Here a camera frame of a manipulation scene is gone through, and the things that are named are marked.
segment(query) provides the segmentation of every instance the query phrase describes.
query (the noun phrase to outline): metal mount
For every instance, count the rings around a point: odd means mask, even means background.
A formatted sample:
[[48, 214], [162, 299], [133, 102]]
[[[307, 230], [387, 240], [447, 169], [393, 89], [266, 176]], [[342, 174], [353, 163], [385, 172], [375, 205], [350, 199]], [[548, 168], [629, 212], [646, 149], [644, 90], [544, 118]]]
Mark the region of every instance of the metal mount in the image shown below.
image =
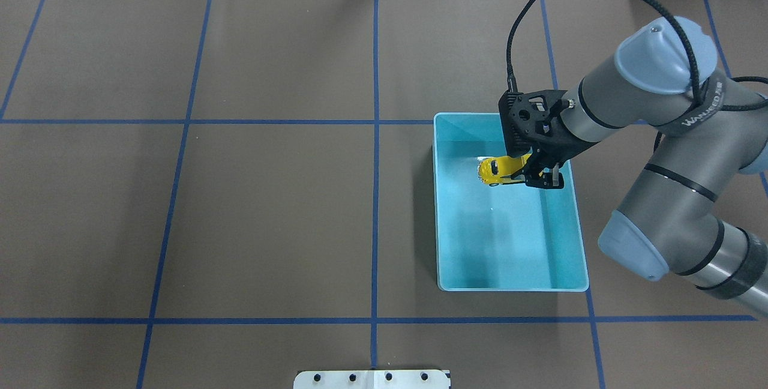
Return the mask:
[[451, 389], [448, 370], [333, 370], [300, 372], [293, 389]]

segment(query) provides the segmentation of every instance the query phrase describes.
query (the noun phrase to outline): light blue plastic bin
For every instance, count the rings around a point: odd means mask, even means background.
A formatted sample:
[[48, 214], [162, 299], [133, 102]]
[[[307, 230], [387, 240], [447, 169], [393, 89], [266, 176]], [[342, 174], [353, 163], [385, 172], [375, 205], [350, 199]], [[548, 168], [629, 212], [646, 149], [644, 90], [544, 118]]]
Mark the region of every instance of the light blue plastic bin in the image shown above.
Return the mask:
[[438, 284], [446, 291], [585, 291], [584, 242], [569, 164], [562, 190], [489, 187], [478, 157], [505, 155], [499, 115], [434, 116]]

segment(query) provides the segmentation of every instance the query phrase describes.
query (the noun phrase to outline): toy car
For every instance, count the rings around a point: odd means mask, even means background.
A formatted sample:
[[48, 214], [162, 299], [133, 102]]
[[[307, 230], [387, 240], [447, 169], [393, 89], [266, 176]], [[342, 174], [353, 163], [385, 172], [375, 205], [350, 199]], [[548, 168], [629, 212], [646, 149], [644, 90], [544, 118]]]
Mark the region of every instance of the toy car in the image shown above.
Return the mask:
[[512, 177], [513, 173], [519, 171], [526, 165], [530, 154], [521, 157], [486, 157], [480, 158], [478, 165], [478, 176], [482, 183], [492, 187], [499, 184], [519, 184], [524, 181], [523, 176]]

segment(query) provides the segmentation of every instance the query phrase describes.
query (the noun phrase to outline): blue tape grid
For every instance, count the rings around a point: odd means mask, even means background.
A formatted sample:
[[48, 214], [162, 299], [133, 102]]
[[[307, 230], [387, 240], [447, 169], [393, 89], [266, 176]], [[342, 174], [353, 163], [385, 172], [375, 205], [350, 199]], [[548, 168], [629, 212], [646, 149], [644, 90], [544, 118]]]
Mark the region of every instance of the blue tape grid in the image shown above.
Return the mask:
[[[11, 100], [16, 79], [22, 69], [22, 64], [27, 53], [28, 46], [35, 33], [35, 28], [40, 18], [46, 0], [40, 0], [35, 12], [27, 37], [19, 53], [19, 60], [8, 84], [8, 89], [0, 107], [0, 124], [183, 124], [181, 144], [178, 159], [176, 159], [175, 176], [171, 188], [170, 202], [166, 217], [166, 225], [161, 243], [161, 254], [157, 262], [157, 273], [153, 288], [150, 312], [147, 318], [0, 318], [0, 324], [119, 324], [119, 325], [146, 325], [145, 343], [142, 349], [137, 376], [137, 388], [143, 385], [146, 362], [149, 357], [152, 330], [154, 325], [190, 325], [190, 324], [249, 324], [249, 325], [291, 325], [291, 324], [366, 324], [371, 328], [371, 366], [377, 364], [377, 328], [379, 324], [590, 324], [592, 329], [593, 350], [595, 350], [595, 364], [598, 368], [600, 388], [605, 387], [602, 368], [600, 342], [598, 337], [598, 323], [653, 323], [653, 322], [692, 322], [692, 321], [756, 321], [749, 315], [667, 315], [667, 316], [597, 316], [593, 309], [592, 291], [586, 291], [588, 316], [581, 317], [469, 317], [469, 318], [381, 318], [378, 316], [378, 240], [379, 240], [379, 127], [381, 125], [431, 125], [432, 120], [386, 120], [379, 116], [379, 0], [373, 0], [373, 120], [281, 120], [281, 119], [192, 119], [194, 107], [194, 95], [197, 88], [197, 78], [200, 71], [200, 62], [203, 55], [206, 28], [208, 27], [209, 14], [211, 13], [212, 0], [206, 1], [206, 10], [203, 17], [203, 28], [200, 32], [200, 43], [197, 48], [194, 74], [190, 86], [190, 97], [187, 103], [187, 113], [183, 119], [5, 119], [5, 111]], [[722, 64], [730, 77], [730, 68], [716, 30], [709, 0], [703, 0], [707, 9], [707, 16], [712, 28], [713, 37], [721, 56]], [[547, 52], [551, 71], [552, 85], [557, 88], [557, 71], [554, 63], [554, 53], [547, 18], [545, 0], [541, 0], [541, 14], [543, 17]], [[374, 154], [373, 154], [373, 236], [371, 258], [371, 316], [370, 318], [156, 318], [157, 301], [165, 263], [170, 227], [175, 209], [176, 193], [178, 192], [181, 167], [184, 161], [189, 126], [192, 124], [313, 124], [313, 125], [373, 125], [374, 128]], [[760, 173], [766, 195], [768, 195], [768, 181], [764, 173]]]
[[[554, 50], [552, 49], [552, 39], [549, 33], [549, 19], [547, 18], [547, 3], [546, 0], [539, 0], [541, 4], [541, 18], [544, 22], [544, 36], [547, 41], [547, 53], [549, 55], [549, 71], [552, 75], [552, 87], [554, 89], [559, 88], [557, 86], [557, 67], [554, 64]], [[595, 367], [598, 371], [598, 385], [600, 389], [605, 389], [605, 375], [603, 373], [603, 356], [600, 352], [600, 337], [598, 335], [598, 323], [595, 320], [595, 306], [592, 303], [592, 288], [587, 288], [585, 292], [587, 298], [587, 312], [589, 313], [589, 327], [592, 332], [592, 351], [595, 353]]]

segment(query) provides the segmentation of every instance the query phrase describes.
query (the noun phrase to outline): cable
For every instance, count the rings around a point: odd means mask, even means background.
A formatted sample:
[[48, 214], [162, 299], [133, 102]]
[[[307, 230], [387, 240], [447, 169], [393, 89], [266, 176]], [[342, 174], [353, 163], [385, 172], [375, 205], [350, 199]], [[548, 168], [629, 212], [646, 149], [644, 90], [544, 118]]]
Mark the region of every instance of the cable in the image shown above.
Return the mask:
[[[733, 82], [741, 83], [741, 82], [754, 82], [754, 83], [763, 83], [763, 85], [768, 85], [768, 78], [765, 77], [755, 77], [752, 75], [746, 76], [746, 77], [735, 77], [731, 78]], [[760, 110], [760, 108], [768, 107], [768, 99], [764, 99], [763, 102], [757, 102], [755, 104], [749, 104], [749, 105], [724, 105], [721, 107], [721, 110], [723, 112], [752, 112], [752, 110]]]
[[[526, 6], [520, 11], [520, 14], [518, 15], [517, 19], [515, 20], [515, 23], [513, 23], [512, 28], [509, 31], [509, 37], [507, 38], [507, 84], [508, 88], [511, 92], [517, 92], [518, 91], [518, 84], [517, 80], [515, 80], [515, 73], [512, 69], [512, 39], [515, 38], [515, 33], [518, 30], [518, 27], [520, 26], [520, 23], [522, 22], [522, 19], [524, 16], [526, 16], [526, 13], [530, 10], [530, 8], [533, 6], [533, 4], [537, 0], [529, 0], [526, 3]], [[669, 11], [667, 11], [666, 8], [664, 8], [658, 1], [656, 0], [642, 0], [645, 3], [649, 4], [651, 8], [655, 9], [656, 12], [661, 14], [662, 17], [664, 17], [665, 20], [667, 20], [672, 28], [674, 29], [677, 36], [680, 38], [680, 42], [683, 44], [683, 49], [685, 50], [686, 56], [688, 56], [688, 64], [691, 67], [691, 90], [694, 92], [694, 102], [693, 106], [698, 106], [702, 104], [702, 96], [701, 96], [701, 88], [699, 86], [699, 66], [696, 63], [696, 57], [694, 56], [694, 48], [691, 47], [691, 42], [688, 41], [688, 36], [686, 36], [685, 32], [683, 31], [683, 28], [680, 27], [680, 23], [675, 20], [674, 16], [670, 14]]]
[[741, 82], [752, 82], [752, 83], [763, 83], [763, 85], [768, 85], [768, 78], [765, 77], [755, 77], [754, 75], [748, 75], [745, 77], [734, 77], [731, 78], [733, 82], [741, 83]]
[[659, 148], [659, 145], [661, 144], [661, 137], [663, 137], [664, 134], [661, 134], [661, 132], [656, 132], [656, 140], [653, 141], [653, 151], [655, 152], [656, 149]]

